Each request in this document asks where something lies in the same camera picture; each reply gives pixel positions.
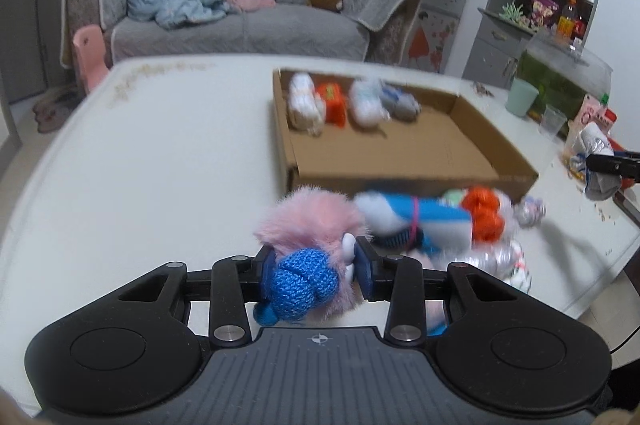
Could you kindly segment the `pink fluffy blue knit bundle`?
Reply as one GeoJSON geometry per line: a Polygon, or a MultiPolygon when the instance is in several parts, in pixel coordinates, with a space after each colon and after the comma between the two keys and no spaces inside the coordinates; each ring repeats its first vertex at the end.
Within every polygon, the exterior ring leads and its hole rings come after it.
{"type": "Polygon", "coordinates": [[[256,322],[271,327],[329,320],[357,307],[356,239],[368,234],[362,213],[345,194],[317,187],[288,194],[255,231],[273,252],[254,308],[256,322]]]}

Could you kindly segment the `orange plastic bundle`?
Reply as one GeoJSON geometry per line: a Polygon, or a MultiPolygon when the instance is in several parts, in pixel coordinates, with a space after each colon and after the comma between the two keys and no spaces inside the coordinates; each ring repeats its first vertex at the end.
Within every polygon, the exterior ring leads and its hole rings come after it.
{"type": "Polygon", "coordinates": [[[473,187],[468,190],[460,206],[472,216],[472,240],[494,243],[502,237],[503,217],[499,214],[500,200],[489,188],[473,187]]]}

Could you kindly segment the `clear plastic bundle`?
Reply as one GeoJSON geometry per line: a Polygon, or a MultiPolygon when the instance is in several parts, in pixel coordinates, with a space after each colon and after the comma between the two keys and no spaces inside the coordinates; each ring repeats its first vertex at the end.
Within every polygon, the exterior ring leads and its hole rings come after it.
{"type": "Polygon", "coordinates": [[[524,293],[528,293],[532,286],[532,275],[526,265],[523,249],[514,239],[476,243],[466,251],[448,253],[446,263],[455,261],[468,263],[524,293]]]}

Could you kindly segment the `pink white package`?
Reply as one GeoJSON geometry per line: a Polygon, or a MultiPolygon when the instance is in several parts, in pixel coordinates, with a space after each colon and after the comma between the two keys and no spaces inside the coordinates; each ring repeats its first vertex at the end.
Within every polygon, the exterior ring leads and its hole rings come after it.
{"type": "Polygon", "coordinates": [[[583,130],[593,122],[605,136],[608,136],[616,121],[617,115],[608,107],[608,94],[600,98],[587,94],[575,116],[573,127],[575,130],[583,130]]]}

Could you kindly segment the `clear plastic cup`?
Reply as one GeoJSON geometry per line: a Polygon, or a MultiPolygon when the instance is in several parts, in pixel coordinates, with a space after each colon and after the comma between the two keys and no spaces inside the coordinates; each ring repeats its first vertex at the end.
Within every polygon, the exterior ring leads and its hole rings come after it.
{"type": "Polygon", "coordinates": [[[541,135],[553,139],[559,135],[566,122],[567,117],[561,110],[547,104],[541,116],[539,131],[541,135]]]}

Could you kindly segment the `glass fish tank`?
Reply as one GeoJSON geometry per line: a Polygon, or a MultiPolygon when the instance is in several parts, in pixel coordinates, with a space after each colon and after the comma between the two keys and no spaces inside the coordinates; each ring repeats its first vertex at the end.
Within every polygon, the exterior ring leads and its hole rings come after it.
{"type": "Polygon", "coordinates": [[[532,84],[538,96],[527,114],[540,122],[546,107],[568,120],[577,115],[586,95],[608,100],[612,68],[593,52],[548,29],[539,30],[518,57],[514,78],[532,84]]]}

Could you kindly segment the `mint green cup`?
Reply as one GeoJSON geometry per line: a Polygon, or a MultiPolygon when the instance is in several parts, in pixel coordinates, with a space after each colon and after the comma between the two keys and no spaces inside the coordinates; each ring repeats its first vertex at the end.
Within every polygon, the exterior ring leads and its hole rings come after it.
{"type": "Polygon", "coordinates": [[[519,118],[524,118],[538,94],[537,87],[521,80],[521,78],[514,78],[508,98],[506,98],[506,111],[519,118]]]}

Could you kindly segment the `brown cardboard box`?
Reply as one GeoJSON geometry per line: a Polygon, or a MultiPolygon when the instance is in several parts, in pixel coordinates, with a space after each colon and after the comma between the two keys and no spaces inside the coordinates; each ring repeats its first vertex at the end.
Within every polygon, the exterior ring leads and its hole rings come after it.
{"type": "Polygon", "coordinates": [[[274,120],[284,188],[319,187],[349,196],[376,190],[434,198],[449,189],[492,187],[520,200],[538,173],[496,123],[459,94],[409,87],[421,104],[413,122],[389,120],[363,130],[353,120],[319,136],[288,116],[293,71],[272,75],[274,120]]]}

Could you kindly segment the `grey blue sock bundle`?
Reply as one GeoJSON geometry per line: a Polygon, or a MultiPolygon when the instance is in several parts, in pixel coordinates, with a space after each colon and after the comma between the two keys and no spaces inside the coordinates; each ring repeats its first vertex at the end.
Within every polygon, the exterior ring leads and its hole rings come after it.
{"type": "Polygon", "coordinates": [[[383,107],[399,121],[414,122],[421,113],[421,104],[404,89],[382,83],[378,96],[383,107]]]}

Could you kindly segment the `white bubble wrap teal bundle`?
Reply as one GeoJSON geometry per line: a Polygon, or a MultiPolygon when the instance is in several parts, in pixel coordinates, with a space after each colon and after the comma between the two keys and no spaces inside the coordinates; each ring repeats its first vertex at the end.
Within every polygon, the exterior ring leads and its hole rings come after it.
{"type": "Polygon", "coordinates": [[[373,80],[356,80],[348,92],[348,104],[355,123],[364,130],[374,130],[390,119],[381,100],[381,84],[373,80]]]}

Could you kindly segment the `orange bundle in box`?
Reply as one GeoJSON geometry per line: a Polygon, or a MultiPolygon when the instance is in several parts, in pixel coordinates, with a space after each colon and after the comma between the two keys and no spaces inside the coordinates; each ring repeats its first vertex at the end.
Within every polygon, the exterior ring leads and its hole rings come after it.
{"type": "Polygon", "coordinates": [[[326,106],[326,122],[344,127],[347,121],[347,108],[341,86],[337,83],[322,83],[316,88],[316,92],[326,106]]]}

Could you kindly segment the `white rolled cloth bundle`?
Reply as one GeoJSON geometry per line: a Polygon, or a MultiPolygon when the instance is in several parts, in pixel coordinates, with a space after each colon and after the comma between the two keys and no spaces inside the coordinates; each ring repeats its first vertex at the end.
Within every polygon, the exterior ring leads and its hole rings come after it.
{"type": "Polygon", "coordinates": [[[288,120],[294,130],[314,137],[326,124],[326,103],[308,73],[295,73],[288,84],[288,120]]]}

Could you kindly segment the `pink plastic chair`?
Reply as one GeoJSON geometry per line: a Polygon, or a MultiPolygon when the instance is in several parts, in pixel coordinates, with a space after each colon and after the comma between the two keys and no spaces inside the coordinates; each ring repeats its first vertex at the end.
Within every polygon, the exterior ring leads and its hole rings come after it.
{"type": "Polygon", "coordinates": [[[103,32],[97,24],[78,29],[72,39],[79,78],[86,94],[90,94],[108,73],[103,32]]]}

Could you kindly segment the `grey sofa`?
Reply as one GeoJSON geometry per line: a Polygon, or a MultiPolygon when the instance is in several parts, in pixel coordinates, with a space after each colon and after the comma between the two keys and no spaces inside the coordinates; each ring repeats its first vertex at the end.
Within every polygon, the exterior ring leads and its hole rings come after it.
{"type": "Polygon", "coordinates": [[[65,0],[69,36],[95,24],[108,63],[265,54],[401,62],[421,0],[65,0]]]}

